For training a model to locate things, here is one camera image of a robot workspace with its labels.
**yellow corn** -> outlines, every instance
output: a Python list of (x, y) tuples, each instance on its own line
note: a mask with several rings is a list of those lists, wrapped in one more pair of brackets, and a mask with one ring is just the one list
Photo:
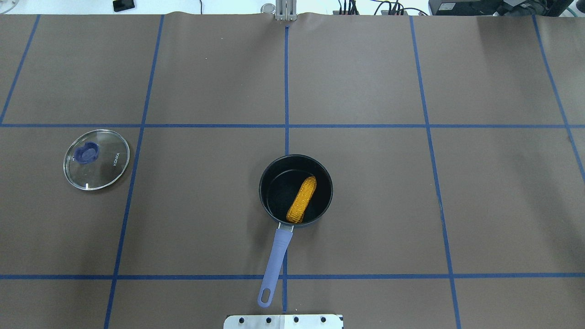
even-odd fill
[(287, 221), (293, 224), (302, 222), (302, 218), (305, 215), (305, 210), (309, 205), (309, 200), (313, 196), (313, 193), (317, 189), (317, 179), (315, 176), (308, 177), (302, 182), (301, 188), (297, 193), (297, 197), (294, 199), (292, 206), (287, 212)]

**cable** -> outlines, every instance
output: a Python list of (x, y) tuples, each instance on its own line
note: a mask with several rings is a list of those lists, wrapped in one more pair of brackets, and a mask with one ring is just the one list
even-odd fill
[(423, 14), (424, 16), (428, 16), (428, 14), (427, 14), (426, 12), (424, 12), (424, 11), (422, 11), (422, 10), (418, 9), (418, 8), (412, 8), (412, 7), (408, 7), (408, 8), (402, 8), (402, 9), (399, 9), (398, 11), (399, 11), (399, 12), (402, 12), (400, 15), (404, 15), (404, 11), (405, 11), (405, 10), (407, 10), (407, 9), (413, 9), (413, 10), (416, 10), (416, 11), (418, 11), (418, 12), (422, 12), (422, 14)]
[(572, 10), (571, 8), (567, 7), (567, 11), (568, 11), (568, 12), (570, 12), (570, 13), (572, 13), (572, 14), (573, 14), (573, 16), (575, 16), (575, 17), (579, 17), (579, 16), (577, 15), (577, 13), (576, 13), (574, 10)]
[(351, 1), (353, 1), (353, 14), (354, 15), (359, 15), (360, 12), (357, 11), (356, 0), (351, 0)]
[(399, 11), (404, 9), (404, 6), (402, 6), (401, 3), (397, 2), (390, 2), (390, 1), (378, 1), (378, 0), (372, 0), (374, 2), (379, 2), (380, 4), (378, 5), (378, 8), (376, 8), (376, 11), (374, 12), (374, 15), (376, 15), (378, 13), (378, 10), (380, 10), (380, 7), (383, 4), (388, 4), (388, 15), (395, 15), (396, 13), (399, 13)]
[(388, 11), (390, 11), (390, 8), (392, 7), (392, 2), (390, 1), (376, 1), (379, 2), (380, 4), (378, 5), (378, 8), (376, 8), (376, 11), (374, 12), (374, 16), (378, 13), (378, 10), (380, 10), (380, 7), (382, 7), (383, 4), (388, 4)]
[(14, 9), (14, 7), (16, 7), (16, 5), (18, 4), (18, 2), (19, 2), (20, 0), (13, 0), (13, 1), (14, 1), (14, 3), (12, 4), (12, 7), (8, 8), (8, 10), (5, 10), (5, 11), (3, 11), (3, 12), (0, 12), (0, 15), (3, 15), (3, 14), (5, 14), (5, 13), (7, 13), (7, 12), (9, 12), (9, 11), (13, 10), (13, 9)]

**blue tape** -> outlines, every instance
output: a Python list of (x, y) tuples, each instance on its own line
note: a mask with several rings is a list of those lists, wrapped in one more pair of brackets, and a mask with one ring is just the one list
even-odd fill
[(449, 274), (289, 274), (289, 280), (448, 279)]
[(262, 277), (262, 275), (118, 275), (118, 280), (262, 280)]
[[(288, 28), (284, 28), (284, 155), (289, 154), (290, 140), (290, 122), (288, 118)], [(288, 250), (284, 253), (283, 259), (283, 313), (287, 312), (288, 307)]]
[(455, 279), (505, 279), (528, 277), (585, 277), (585, 273), (462, 273), (454, 274)]
[(0, 280), (112, 280), (112, 275), (3, 274)]
[(451, 262), (451, 251), (449, 248), (449, 237), (447, 235), (447, 224), (445, 222), (445, 212), (443, 210), (443, 198), (441, 197), (441, 187), (439, 185), (439, 176), (437, 174), (437, 167), (435, 162), (435, 150), (433, 148), (433, 141), (431, 135), (431, 126), (429, 124), (429, 114), (426, 108), (426, 98), (425, 98), (425, 87), (422, 83), (422, 73), (421, 73), (421, 62), (418, 57), (418, 48), (417, 48), (417, 35), (414, 29), (414, 21), (412, 20), (412, 16), (409, 16), (410, 20), (410, 31), (412, 34), (412, 46), (414, 48), (414, 58), (417, 65), (417, 75), (418, 75), (418, 87), (421, 92), (421, 102), (422, 102), (422, 111), (425, 116), (425, 125), (426, 125), (426, 138), (429, 143), (429, 151), (431, 153), (431, 164), (433, 167), (433, 177), (435, 179), (435, 192), (437, 195), (437, 200), (439, 201), (439, 210), (441, 212), (441, 224), (443, 226), (443, 243), (445, 244), (445, 256), (447, 258), (447, 269), (449, 271), (449, 281), (451, 285), (451, 296), (453, 299), (453, 311), (455, 313), (455, 324), (457, 329), (461, 329), (461, 319), (459, 317), (459, 302), (457, 301), (457, 290), (455, 287), (455, 279), (453, 278), (453, 265)]
[(122, 229), (120, 232), (120, 240), (118, 242), (118, 252), (116, 253), (116, 263), (113, 270), (112, 285), (110, 287), (110, 295), (108, 299), (108, 308), (106, 309), (106, 317), (104, 320), (104, 329), (108, 329), (109, 320), (112, 314), (113, 298), (116, 293), (116, 284), (118, 281), (118, 272), (120, 270), (120, 259), (122, 258), (122, 248), (124, 246), (124, 238), (126, 235), (126, 225), (128, 224), (128, 215), (130, 213), (130, 204), (132, 202), (132, 192), (134, 191), (134, 183), (136, 180), (136, 171), (138, 168), (138, 160), (140, 159), (140, 147), (142, 146), (142, 138), (144, 136), (144, 125), (146, 123), (146, 115), (148, 113), (148, 105), (150, 101), (150, 92), (152, 90), (152, 81), (154, 79), (154, 71), (156, 69), (156, 60), (159, 53), (160, 36), (163, 31), (164, 15), (160, 15), (159, 32), (156, 37), (156, 45), (154, 47), (154, 56), (152, 60), (152, 67), (150, 69), (150, 78), (148, 89), (146, 91), (146, 99), (144, 100), (144, 111), (142, 113), (142, 127), (138, 135), (138, 142), (136, 143), (136, 154), (134, 156), (134, 165), (132, 167), (132, 177), (130, 178), (130, 187), (128, 188), (128, 198), (126, 199), (126, 209), (124, 210), (124, 219), (122, 221)]
[[(426, 128), (425, 124), (0, 124), (6, 128)], [(565, 129), (565, 125), (476, 125), (476, 124), (429, 124), (435, 128), (455, 129)], [(571, 128), (585, 128), (585, 125), (569, 125)]]
[(538, 39), (538, 46), (541, 49), (542, 60), (545, 63), (546, 73), (549, 76), (550, 84), (552, 85), (552, 90), (555, 93), (556, 103), (559, 106), (560, 114), (563, 117), (563, 122), (565, 123), (565, 128), (567, 129), (567, 134), (569, 135), (569, 140), (571, 141), (571, 147), (573, 148), (573, 153), (575, 155), (575, 159), (577, 160), (577, 165), (579, 167), (579, 171), (581, 172), (581, 178), (585, 183), (585, 169), (583, 169), (583, 164), (581, 162), (581, 157), (579, 156), (579, 151), (577, 150), (577, 145), (575, 145), (575, 139), (573, 139), (573, 133), (571, 133), (571, 127), (569, 126), (569, 121), (567, 120), (567, 115), (565, 114), (565, 109), (563, 108), (563, 103), (560, 101), (559, 90), (556, 88), (555, 79), (552, 76), (552, 72), (550, 71), (550, 66), (548, 64), (548, 60), (546, 59), (545, 48), (542, 44), (542, 38), (540, 30), (538, 29), (538, 23), (536, 22), (536, 16), (532, 15), (532, 23), (534, 24), (534, 31), (536, 32), (536, 38)]
[(39, 21), (40, 15), (37, 15), (35, 19), (35, 24), (33, 25), (33, 29), (30, 31), (29, 40), (26, 42), (25, 51), (22, 53), (22, 58), (20, 58), (20, 63), (18, 64), (16, 74), (14, 75), (14, 79), (12, 80), (12, 85), (10, 86), (10, 90), (8, 91), (8, 96), (6, 96), (6, 102), (4, 102), (4, 108), (2, 109), (2, 114), (0, 114), (0, 124), (2, 123), (2, 121), (4, 121), (4, 116), (6, 115), (6, 111), (8, 110), (8, 105), (10, 104), (12, 93), (14, 92), (14, 88), (16, 87), (16, 83), (18, 82), (18, 77), (20, 76), (20, 71), (22, 71), (22, 66), (25, 63), (26, 55), (29, 53), (30, 44), (33, 42), (33, 38), (35, 36), (36, 28), (39, 25)]

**blue lid knob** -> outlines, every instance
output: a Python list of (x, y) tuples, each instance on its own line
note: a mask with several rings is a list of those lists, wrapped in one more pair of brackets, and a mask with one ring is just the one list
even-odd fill
[(82, 165), (94, 162), (99, 155), (99, 146), (94, 142), (86, 142), (84, 146), (75, 149), (73, 157)]

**saucepan handle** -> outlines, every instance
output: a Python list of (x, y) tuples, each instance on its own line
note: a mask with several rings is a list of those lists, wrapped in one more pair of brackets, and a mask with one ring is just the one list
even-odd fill
[(266, 265), (266, 272), (258, 294), (258, 305), (260, 307), (268, 307), (272, 303), (280, 268), (283, 265), (284, 254), (287, 251), (288, 244), (291, 242), (292, 235), (293, 233), (286, 229), (277, 229), (274, 234), (272, 251), (270, 252), (270, 258), (268, 259), (268, 265)]

